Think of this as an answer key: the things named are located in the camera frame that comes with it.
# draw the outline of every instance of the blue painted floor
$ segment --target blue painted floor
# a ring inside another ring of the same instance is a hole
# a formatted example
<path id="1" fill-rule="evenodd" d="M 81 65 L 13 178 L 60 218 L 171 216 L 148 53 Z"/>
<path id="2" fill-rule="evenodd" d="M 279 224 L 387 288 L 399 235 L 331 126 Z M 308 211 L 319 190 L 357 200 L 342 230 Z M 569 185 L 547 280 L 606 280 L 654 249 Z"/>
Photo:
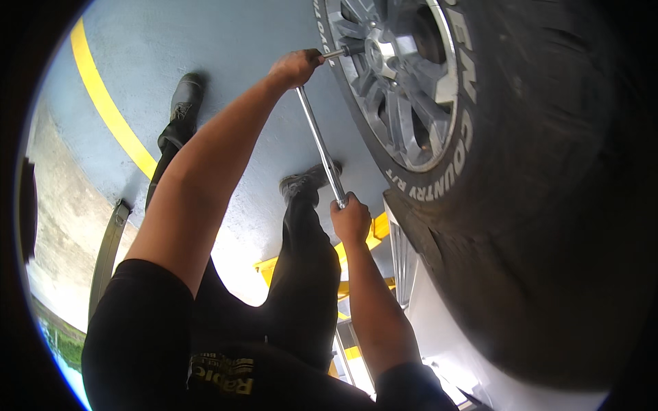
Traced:
<path id="1" fill-rule="evenodd" d="M 264 76 L 280 55 L 320 47 L 312 0 L 97 0 L 85 11 L 84 26 L 110 96 L 156 160 L 156 138 L 168 122 L 170 98 L 183 74 L 199 70 L 210 78 L 202 125 Z M 379 215 L 386 181 L 328 65 L 316 71 L 306 90 L 330 153 L 343 163 L 345 190 L 354 191 L 373 216 Z M 138 227 L 148 179 L 98 115 L 68 38 L 53 61 L 42 96 L 74 160 L 108 202 L 123 197 L 133 204 L 130 221 Z M 319 162 L 297 95 L 289 91 L 270 116 L 232 197 L 222 226 L 225 242 L 248 250 L 252 263 L 276 256 L 285 211 L 278 182 Z M 331 199 L 331 190 L 322 189 L 318 214 L 337 243 L 328 212 Z M 390 246 L 380 248 L 377 259 L 389 271 Z"/>

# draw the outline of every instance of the alloy wheel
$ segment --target alloy wheel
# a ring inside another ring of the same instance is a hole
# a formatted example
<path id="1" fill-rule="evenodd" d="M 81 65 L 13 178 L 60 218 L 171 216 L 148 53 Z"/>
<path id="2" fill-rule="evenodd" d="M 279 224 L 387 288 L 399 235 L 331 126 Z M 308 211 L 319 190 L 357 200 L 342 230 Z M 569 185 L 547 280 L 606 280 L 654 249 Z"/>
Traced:
<path id="1" fill-rule="evenodd" d="M 436 0 L 326 0 L 335 47 L 354 98 L 377 140 L 402 167 L 431 170 L 455 126 L 457 59 Z"/>

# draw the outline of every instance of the hand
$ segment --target hand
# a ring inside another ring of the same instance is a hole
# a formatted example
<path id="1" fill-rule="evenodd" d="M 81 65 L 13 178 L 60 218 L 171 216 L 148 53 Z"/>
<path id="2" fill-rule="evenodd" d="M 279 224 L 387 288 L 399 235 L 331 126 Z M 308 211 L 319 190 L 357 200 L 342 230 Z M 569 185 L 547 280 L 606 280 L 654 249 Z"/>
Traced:
<path id="1" fill-rule="evenodd" d="M 317 49 L 293 51 L 278 59 L 269 75 L 281 79 L 288 89 L 293 89 L 308 82 L 315 68 L 322 63 L 324 57 Z"/>
<path id="2" fill-rule="evenodd" d="M 368 206 L 361 204 L 354 193 L 347 193 L 347 206 L 342 210 L 336 200 L 331 202 L 331 221 L 334 231 L 345 246 L 365 243 L 372 225 Z"/>

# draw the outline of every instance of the shoe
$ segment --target shoe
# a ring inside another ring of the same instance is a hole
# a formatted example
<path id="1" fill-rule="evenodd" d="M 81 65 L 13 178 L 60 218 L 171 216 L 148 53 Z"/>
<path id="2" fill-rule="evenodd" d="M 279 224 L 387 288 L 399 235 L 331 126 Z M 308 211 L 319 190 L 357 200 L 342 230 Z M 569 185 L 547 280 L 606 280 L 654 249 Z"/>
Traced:
<path id="1" fill-rule="evenodd" d="M 338 172 L 338 176 L 343 173 L 343 166 L 334 160 L 334 167 Z M 329 184 L 324 166 L 320 163 L 316 166 L 306 170 L 304 174 L 293 174 L 292 176 L 285 177 L 279 183 L 279 192 L 284 196 L 286 206 L 289 205 L 290 200 L 300 194 L 306 193 L 311 196 L 313 207 L 317 207 L 319 200 L 318 189 Z"/>
<path id="2" fill-rule="evenodd" d="M 187 73 L 178 82 L 171 99 L 170 125 L 167 126 L 170 130 L 165 130 L 158 138 L 158 147 L 161 151 L 164 151 L 167 141 L 172 142 L 180 150 L 197 131 L 197 117 L 203 101 L 204 84 L 203 78 L 197 73 Z"/>

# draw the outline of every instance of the mechanic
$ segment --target mechanic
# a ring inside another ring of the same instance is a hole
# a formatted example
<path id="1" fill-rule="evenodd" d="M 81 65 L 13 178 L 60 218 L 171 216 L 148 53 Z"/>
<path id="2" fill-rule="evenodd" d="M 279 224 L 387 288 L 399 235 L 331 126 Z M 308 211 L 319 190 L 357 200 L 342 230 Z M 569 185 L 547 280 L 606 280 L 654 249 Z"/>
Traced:
<path id="1" fill-rule="evenodd" d="M 376 402 L 330 377 L 340 282 L 338 256 L 315 207 L 322 165 L 284 178 L 283 245 L 265 303 L 222 284 L 210 252 L 231 194 L 276 102 L 324 59 L 283 56 L 198 132 L 203 81 L 186 74 L 172 100 L 147 212 L 89 323 L 82 353 L 92 408 L 456 410 L 422 365 L 402 309 L 365 243 L 368 208 L 350 193 L 331 204 L 349 265 L 350 307 Z"/>

